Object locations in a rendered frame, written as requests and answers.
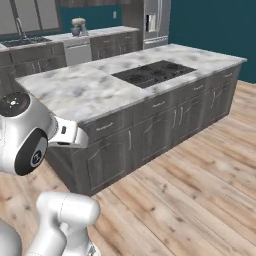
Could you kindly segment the grey cupboard run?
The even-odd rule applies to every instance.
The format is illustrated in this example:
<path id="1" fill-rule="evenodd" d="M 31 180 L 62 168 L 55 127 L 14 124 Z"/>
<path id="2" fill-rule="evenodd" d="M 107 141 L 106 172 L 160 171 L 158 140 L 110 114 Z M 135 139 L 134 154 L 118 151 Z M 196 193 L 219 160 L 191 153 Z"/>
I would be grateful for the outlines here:
<path id="1" fill-rule="evenodd" d="M 5 47 L 0 44 L 0 99 L 22 91 L 16 78 L 66 67 L 62 42 Z"/>
<path id="2" fill-rule="evenodd" d="M 109 58 L 138 50 L 138 32 L 123 32 L 90 39 L 92 60 Z"/>

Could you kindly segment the steel sink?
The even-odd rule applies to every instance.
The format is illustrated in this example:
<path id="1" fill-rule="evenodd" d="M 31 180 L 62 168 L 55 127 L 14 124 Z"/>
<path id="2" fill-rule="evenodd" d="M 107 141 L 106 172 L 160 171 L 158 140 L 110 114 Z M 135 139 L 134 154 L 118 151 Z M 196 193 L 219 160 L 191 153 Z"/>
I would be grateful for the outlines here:
<path id="1" fill-rule="evenodd" d="M 44 37 L 33 37 L 33 38 L 4 41 L 4 42 L 1 42 L 1 44 L 4 45 L 5 47 L 16 47 L 16 46 L 22 46 L 22 45 L 44 43 L 49 41 L 51 40 Z"/>

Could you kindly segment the silver tap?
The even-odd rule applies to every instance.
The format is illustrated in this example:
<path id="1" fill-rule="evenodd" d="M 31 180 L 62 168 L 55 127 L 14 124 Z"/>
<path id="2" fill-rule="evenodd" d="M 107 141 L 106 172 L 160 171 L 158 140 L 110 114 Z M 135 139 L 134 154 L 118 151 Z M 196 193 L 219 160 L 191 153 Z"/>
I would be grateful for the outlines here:
<path id="1" fill-rule="evenodd" d="M 21 20 L 18 17 L 16 18 L 16 26 L 17 26 L 17 31 L 19 33 L 21 40 L 26 40 L 27 36 L 26 36 L 25 32 L 23 31 Z"/>

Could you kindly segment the white dishwasher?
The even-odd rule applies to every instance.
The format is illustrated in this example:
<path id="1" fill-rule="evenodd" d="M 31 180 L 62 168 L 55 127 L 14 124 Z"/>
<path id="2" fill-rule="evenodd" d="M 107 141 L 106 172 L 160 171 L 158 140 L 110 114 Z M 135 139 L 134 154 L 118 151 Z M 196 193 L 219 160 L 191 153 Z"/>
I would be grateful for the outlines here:
<path id="1" fill-rule="evenodd" d="M 92 60 L 90 39 L 88 37 L 72 37 L 69 40 L 65 40 L 63 44 L 68 66 Z"/>

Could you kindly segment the black hob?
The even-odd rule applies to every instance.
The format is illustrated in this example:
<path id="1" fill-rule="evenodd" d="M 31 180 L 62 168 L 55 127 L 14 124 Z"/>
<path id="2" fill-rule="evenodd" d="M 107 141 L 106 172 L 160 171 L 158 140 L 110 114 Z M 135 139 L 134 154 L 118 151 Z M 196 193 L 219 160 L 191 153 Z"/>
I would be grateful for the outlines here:
<path id="1" fill-rule="evenodd" d="M 193 71 L 194 68 L 162 60 L 115 73 L 114 77 L 145 89 Z"/>

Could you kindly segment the grey drawer front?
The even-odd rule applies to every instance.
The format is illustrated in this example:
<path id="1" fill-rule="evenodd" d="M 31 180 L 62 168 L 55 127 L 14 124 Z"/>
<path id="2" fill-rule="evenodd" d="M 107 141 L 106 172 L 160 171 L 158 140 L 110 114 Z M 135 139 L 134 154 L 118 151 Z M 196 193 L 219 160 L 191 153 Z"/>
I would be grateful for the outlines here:
<path id="1" fill-rule="evenodd" d="M 193 90 L 193 88 L 198 87 L 198 86 L 200 86 L 202 84 L 204 86 L 201 89 Z M 208 88 L 208 85 L 207 85 L 207 80 L 206 79 L 200 79 L 198 81 L 190 83 L 190 84 L 187 85 L 186 98 L 187 99 L 193 98 L 193 97 L 199 95 L 200 93 L 206 91 L 207 88 Z"/>
<path id="2" fill-rule="evenodd" d="M 101 131 L 96 131 L 97 127 L 102 127 L 109 124 L 110 122 L 113 122 L 113 125 L 111 127 Z M 119 130 L 123 126 L 123 114 L 121 111 L 119 111 L 93 121 L 90 125 L 86 127 L 86 129 L 88 132 L 89 140 L 91 142 L 96 142 L 106 136 L 112 135 L 116 130 Z"/>
<path id="3" fill-rule="evenodd" d="M 221 71 L 221 72 L 218 74 L 218 81 L 219 81 L 220 83 L 225 83 L 225 82 L 227 82 L 227 81 L 233 80 L 233 79 L 235 78 L 236 74 L 237 74 L 237 71 L 238 71 L 238 66 L 233 66 L 233 67 L 230 67 L 230 68 L 228 68 L 228 69 L 225 69 L 225 70 Z M 231 73 L 231 72 L 234 73 L 234 75 L 233 75 L 232 77 L 230 77 L 230 78 L 224 78 L 224 75 L 229 74 L 229 73 Z"/>
<path id="4" fill-rule="evenodd" d="M 152 108 L 152 105 L 165 101 L 165 104 L 158 107 Z M 159 113 L 171 105 L 171 97 L 169 94 L 158 95 L 144 102 L 144 117 L 150 117 L 156 113 Z"/>

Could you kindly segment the tall grey cupboard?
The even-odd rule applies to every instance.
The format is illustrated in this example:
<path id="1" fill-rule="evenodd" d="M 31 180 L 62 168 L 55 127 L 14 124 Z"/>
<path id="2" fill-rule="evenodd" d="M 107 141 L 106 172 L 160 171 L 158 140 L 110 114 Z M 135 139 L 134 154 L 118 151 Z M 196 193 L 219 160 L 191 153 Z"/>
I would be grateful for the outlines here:
<path id="1" fill-rule="evenodd" d="M 122 22 L 124 26 L 138 29 L 138 49 L 143 49 L 144 32 L 144 0 L 127 0 L 128 4 L 122 4 Z"/>

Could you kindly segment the grey kitchen island cupboard body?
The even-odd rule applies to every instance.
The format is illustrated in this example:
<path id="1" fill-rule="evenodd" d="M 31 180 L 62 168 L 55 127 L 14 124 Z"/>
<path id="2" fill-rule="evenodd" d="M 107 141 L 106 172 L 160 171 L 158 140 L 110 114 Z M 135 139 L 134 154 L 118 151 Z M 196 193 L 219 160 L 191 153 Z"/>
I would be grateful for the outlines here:
<path id="1" fill-rule="evenodd" d="M 223 114 L 216 117 L 213 121 L 209 121 L 208 116 L 207 116 L 210 95 L 214 88 L 216 88 L 220 85 L 223 85 L 226 82 L 220 83 L 218 81 L 218 74 L 221 71 L 215 72 L 206 78 L 201 78 L 201 79 L 206 79 L 207 85 L 208 85 L 208 88 L 206 91 L 197 95 L 197 96 L 202 96 L 204 99 L 201 124 L 200 124 L 200 127 L 197 128 L 195 131 L 193 131 L 191 134 L 189 134 L 186 137 L 186 139 L 192 137 L 196 133 L 207 128 L 209 125 L 217 122 L 218 120 L 222 119 L 223 117 L 225 117 L 229 114 L 233 96 L 234 96 L 234 92 L 235 92 L 235 88 L 236 88 L 236 83 L 237 83 L 238 76 L 239 76 L 240 69 L 241 69 L 241 66 L 239 64 L 235 64 L 233 66 L 238 66 L 238 71 L 233 80 L 227 81 L 227 82 L 231 83 L 232 89 L 231 89 L 231 93 L 230 93 L 230 96 L 228 99 L 226 110 Z M 171 148 L 175 147 L 176 145 L 180 144 L 180 143 L 177 143 L 176 139 L 175 139 L 176 128 L 177 128 L 178 118 L 179 118 L 179 109 L 180 109 L 181 104 L 183 104 L 187 100 L 189 100 L 186 98 L 187 85 L 190 83 L 193 83 L 193 82 L 189 82 L 184 85 L 176 86 L 165 93 L 159 94 L 159 95 L 169 94 L 171 97 L 171 105 L 159 113 L 162 113 L 169 108 L 177 109 L 177 118 L 176 118 L 176 125 L 174 128 L 173 144 L 168 149 L 164 150 L 161 154 L 165 153 L 166 151 L 168 151 Z M 148 161 L 145 164 L 140 164 L 138 161 L 138 158 L 137 158 L 138 149 L 140 146 L 139 132 L 138 132 L 139 125 L 142 122 L 153 117 L 154 115 L 158 114 L 158 113 L 156 113 L 150 117 L 144 117 L 144 102 L 149 99 L 146 99 L 140 103 L 136 103 L 136 104 L 134 104 L 130 107 L 127 107 L 123 110 L 119 110 L 123 114 L 124 126 L 122 128 L 120 128 L 119 130 L 116 130 L 112 135 L 106 136 L 96 142 L 91 142 L 89 140 L 89 146 L 87 148 L 85 148 L 85 149 L 51 148 L 48 150 L 46 159 L 47 159 L 49 165 L 53 168 L 53 170 L 56 172 L 56 174 L 64 182 L 64 184 L 70 191 L 72 191 L 74 193 L 80 193 L 80 194 L 92 196 L 149 162 Z M 86 131 L 87 135 L 88 135 L 88 132 L 87 132 L 86 127 L 88 125 L 90 125 L 92 122 L 93 121 L 91 121 L 91 122 L 84 121 L 79 124 L 79 126 Z M 89 177 L 89 172 L 88 172 L 88 167 L 87 167 L 87 162 L 86 162 L 87 157 L 88 157 L 89 147 L 105 138 L 108 138 L 110 136 L 113 136 L 115 134 L 123 132 L 125 130 L 130 130 L 131 134 L 132 134 L 131 170 L 128 173 L 118 175 L 116 178 L 111 179 L 109 182 L 107 182 L 106 184 L 103 184 L 98 189 L 91 189 L 90 177 Z"/>

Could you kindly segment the steel fridge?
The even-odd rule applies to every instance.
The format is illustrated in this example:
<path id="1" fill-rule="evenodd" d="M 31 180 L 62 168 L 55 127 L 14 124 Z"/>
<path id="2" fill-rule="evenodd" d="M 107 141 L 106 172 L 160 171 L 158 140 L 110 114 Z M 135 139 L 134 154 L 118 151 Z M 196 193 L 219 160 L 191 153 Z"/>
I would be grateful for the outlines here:
<path id="1" fill-rule="evenodd" d="M 144 0 L 143 48 L 168 44 L 171 0 Z"/>

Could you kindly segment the grey cupboard door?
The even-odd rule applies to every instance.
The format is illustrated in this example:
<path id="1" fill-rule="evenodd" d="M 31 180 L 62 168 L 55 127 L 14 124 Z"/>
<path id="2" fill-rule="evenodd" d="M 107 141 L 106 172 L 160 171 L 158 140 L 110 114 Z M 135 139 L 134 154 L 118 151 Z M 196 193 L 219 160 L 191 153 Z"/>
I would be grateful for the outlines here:
<path id="1" fill-rule="evenodd" d="M 226 82 L 223 85 L 220 85 L 216 88 L 214 88 L 210 95 L 210 100 L 208 103 L 208 110 L 207 110 L 207 116 L 209 121 L 213 121 L 216 117 L 223 114 L 226 110 L 226 106 L 228 103 L 228 99 L 231 93 L 232 85 L 230 82 Z M 211 103 L 213 99 L 213 91 L 215 90 L 215 101 L 213 108 L 211 109 Z"/>
<path id="2" fill-rule="evenodd" d="M 186 137 L 200 127 L 202 112 L 204 106 L 204 99 L 202 96 L 197 96 L 193 99 L 187 100 L 185 103 L 181 104 L 183 106 L 183 119 L 181 125 L 179 125 L 180 119 L 180 109 L 179 118 L 176 128 L 175 139 L 177 143 L 181 143 Z"/>
<path id="3" fill-rule="evenodd" d="M 173 144 L 175 108 L 158 113 L 139 125 L 138 161 L 145 164 Z"/>
<path id="4" fill-rule="evenodd" d="M 86 162 L 91 189 L 98 189 L 131 170 L 128 131 L 105 138 L 89 147 Z"/>

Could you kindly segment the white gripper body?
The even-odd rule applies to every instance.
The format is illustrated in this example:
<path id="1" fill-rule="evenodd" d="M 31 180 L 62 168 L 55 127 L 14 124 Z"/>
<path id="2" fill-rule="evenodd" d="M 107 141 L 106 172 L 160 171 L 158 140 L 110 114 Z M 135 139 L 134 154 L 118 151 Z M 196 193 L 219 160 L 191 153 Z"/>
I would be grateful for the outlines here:
<path id="1" fill-rule="evenodd" d="M 57 133 L 49 140 L 49 146 L 86 148 L 88 146 L 88 142 L 88 135 L 77 125 L 61 125 Z"/>

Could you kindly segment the white stand mixer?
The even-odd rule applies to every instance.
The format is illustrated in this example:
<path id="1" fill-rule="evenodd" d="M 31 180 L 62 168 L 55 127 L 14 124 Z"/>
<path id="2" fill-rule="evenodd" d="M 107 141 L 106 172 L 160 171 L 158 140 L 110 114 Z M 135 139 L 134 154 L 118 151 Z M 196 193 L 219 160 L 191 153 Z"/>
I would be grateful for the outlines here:
<path id="1" fill-rule="evenodd" d="M 84 18 L 73 18 L 71 20 L 71 33 L 73 36 L 88 36 L 89 33 L 86 28 L 86 20 Z"/>

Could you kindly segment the dark wall cupboards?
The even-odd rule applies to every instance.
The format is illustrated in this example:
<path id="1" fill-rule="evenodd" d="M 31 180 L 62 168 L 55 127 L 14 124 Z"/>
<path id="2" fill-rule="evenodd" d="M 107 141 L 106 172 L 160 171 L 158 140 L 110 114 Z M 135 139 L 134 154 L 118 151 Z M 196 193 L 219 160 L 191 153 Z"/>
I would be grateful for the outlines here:
<path id="1" fill-rule="evenodd" d="M 88 6 L 108 6 L 131 4 L 132 0 L 59 0 L 60 5 L 66 8 L 88 7 Z"/>

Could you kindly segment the window with dark frame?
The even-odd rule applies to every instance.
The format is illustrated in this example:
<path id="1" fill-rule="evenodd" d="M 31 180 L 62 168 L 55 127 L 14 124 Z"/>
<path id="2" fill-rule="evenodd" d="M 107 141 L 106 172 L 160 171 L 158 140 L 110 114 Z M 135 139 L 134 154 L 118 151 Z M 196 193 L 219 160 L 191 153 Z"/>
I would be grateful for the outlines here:
<path id="1" fill-rule="evenodd" d="M 58 0 L 0 0 L 0 38 L 18 34 L 17 18 L 28 34 L 61 30 Z"/>

